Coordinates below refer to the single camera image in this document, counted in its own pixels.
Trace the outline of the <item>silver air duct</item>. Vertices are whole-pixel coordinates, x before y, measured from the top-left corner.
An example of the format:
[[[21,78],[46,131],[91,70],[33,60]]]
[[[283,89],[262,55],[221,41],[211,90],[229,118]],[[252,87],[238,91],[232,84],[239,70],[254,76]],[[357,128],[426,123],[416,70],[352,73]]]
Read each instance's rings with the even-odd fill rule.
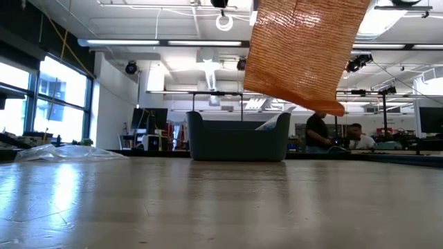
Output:
[[[249,111],[270,111],[276,109],[277,107],[273,106],[273,98],[250,98],[244,104],[244,110]]]

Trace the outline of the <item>orange elastic bandage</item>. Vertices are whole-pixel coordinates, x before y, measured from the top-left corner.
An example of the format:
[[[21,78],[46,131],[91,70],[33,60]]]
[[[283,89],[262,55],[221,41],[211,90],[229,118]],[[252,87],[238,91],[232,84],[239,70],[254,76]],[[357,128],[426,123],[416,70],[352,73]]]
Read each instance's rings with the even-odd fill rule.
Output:
[[[244,89],[343,116],[336,89],[371,0],[260,0]]]

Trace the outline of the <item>black stand frame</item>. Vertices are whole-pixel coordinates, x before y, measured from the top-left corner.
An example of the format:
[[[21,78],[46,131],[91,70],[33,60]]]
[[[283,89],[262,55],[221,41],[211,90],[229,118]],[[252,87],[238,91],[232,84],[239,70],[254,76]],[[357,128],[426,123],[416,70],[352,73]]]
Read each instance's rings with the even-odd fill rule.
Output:
[[[388,88],[386,88],[385,90],[382,91],[367,91],[364,89],[354,89],[354,90],[346,90],[346,91],[336,91],[336,96],[338,96],[339,94],[343,94],[343,95],[357,95],[359,97],[367,97],[368,95],[376,95],[381,97],[382,99],[382,114],[383,114],[383,121],[384,121],[384,125],[383,125],[383,136],[385,138],[385,140],[388,140],[389,138],[389,134],[388,134],[388,120],[387,120],[387,96],[388,95],[392,95],[395,94],[396,90],[393,86],[390,86]]]

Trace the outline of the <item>teal plastic bin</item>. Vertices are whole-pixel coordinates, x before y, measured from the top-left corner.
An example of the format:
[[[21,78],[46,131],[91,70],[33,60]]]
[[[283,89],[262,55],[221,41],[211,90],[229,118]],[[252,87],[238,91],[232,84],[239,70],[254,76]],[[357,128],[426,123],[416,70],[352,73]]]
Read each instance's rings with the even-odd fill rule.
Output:
[[[204,120],[189,111],[190,156],[202,161],[280,162],[287,154],[290,117],[281,113],[274,128],[257,130],[249,121]]]

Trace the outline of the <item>large window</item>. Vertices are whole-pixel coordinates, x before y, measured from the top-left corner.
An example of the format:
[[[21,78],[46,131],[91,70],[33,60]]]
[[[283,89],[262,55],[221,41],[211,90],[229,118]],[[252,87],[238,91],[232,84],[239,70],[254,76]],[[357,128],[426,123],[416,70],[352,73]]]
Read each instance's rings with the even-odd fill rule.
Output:
[[[0,89],[22,93],[22,99],[6,99],[0,107],[0,132],[16,136],[46,133],[62,142],[87,136],[91,80],[49,56],[32,72],[0,59]]]

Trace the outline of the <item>person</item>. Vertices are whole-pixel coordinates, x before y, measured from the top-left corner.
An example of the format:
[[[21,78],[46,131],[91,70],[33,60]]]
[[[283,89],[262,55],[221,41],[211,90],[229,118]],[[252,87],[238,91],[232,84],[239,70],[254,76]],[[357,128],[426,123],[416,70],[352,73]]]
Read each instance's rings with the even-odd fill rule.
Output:
[[[372,149],[375,141],[372,137],[362,132],[362,126],[359,123],[350,125],[350,131],[347,135],[349,140],[348,148],[353,149]]]
[[[324,122],[326,113],[315,111],[307,120],[305,127],[305,145],[308,154],[326,154],[332,146],[328,128]]]

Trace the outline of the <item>white desktop box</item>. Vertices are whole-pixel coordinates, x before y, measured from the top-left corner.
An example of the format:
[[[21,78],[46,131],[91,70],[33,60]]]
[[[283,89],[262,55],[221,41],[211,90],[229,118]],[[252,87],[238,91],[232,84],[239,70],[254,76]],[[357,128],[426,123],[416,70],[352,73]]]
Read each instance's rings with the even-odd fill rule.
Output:
[[[161,137],[158,135],[147,134],[142,136],[142,145],[145,151],[160,151]]]

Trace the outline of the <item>long ceiling light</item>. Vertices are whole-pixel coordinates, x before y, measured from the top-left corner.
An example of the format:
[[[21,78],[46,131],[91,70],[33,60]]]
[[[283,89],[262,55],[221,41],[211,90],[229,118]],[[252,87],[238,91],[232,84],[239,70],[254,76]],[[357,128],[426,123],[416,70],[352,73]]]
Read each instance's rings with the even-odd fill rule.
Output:
[[[443,50],[443,44],[386,44],[366,43],[354,44],[354,50]]]
[[[174,47],[239,47],[248,48],[249,41],[169,40],[169,39],[78,39],[82,47],[103,46],[174,46]]]

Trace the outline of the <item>black computer monitor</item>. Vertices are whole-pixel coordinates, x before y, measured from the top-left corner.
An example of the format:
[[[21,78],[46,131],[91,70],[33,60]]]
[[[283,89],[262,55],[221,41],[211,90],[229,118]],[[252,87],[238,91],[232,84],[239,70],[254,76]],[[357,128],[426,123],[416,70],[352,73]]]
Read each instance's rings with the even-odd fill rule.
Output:
[[[166,128],[168,109],[165,108],[135,108],[132,114],[131,129],[160,129]]]
[[[443,133],[443,108],[420,107],[419,118],[422,133]]]

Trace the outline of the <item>clear plastic bag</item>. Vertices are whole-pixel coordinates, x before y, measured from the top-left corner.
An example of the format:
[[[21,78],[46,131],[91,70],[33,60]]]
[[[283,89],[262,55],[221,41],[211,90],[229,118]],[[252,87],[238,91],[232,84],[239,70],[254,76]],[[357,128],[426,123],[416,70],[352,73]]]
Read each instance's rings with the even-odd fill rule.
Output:
[[[93,162],[101,160],[120,160],[128,157],[112,151],[83,145],[42,145],[19,151],[15,162],[46,160],[50,162]]]
[[[277,114],[275,116],[273,116],[271,119],[267,120],[264,124],[260,125],[258,128],[256,128],[256,131],[268,131],[268,130],[272,130],[275,126],[276,123],[278,121],[278,118],[280,117],[280,115],[282,115],[283,113],[289,113],[291,114],[292,111],[295,109],[295,106],[289,107],[287,109],[285,109],[282,113]]]

